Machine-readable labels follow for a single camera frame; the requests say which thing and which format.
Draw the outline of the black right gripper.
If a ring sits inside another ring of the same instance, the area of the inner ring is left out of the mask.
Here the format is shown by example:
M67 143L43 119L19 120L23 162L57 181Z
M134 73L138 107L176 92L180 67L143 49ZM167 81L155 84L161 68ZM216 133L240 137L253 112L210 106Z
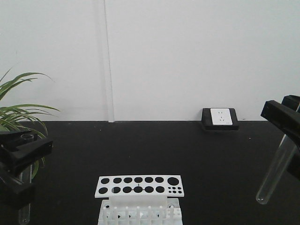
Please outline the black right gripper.
M282 103L266 101L261 116L280 129L291 140L294 155L287 171L295 178L300 177L300 96L284 96Z

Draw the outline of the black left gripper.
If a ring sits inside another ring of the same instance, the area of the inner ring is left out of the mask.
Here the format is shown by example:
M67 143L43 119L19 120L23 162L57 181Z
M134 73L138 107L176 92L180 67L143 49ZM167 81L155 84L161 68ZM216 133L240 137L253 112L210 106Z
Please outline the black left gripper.
M1 204L22 208L35 200L35 185L24 183L13 175L19 175L29 165L50 154L52 148L52 139L38 139L32 131L0 132Z

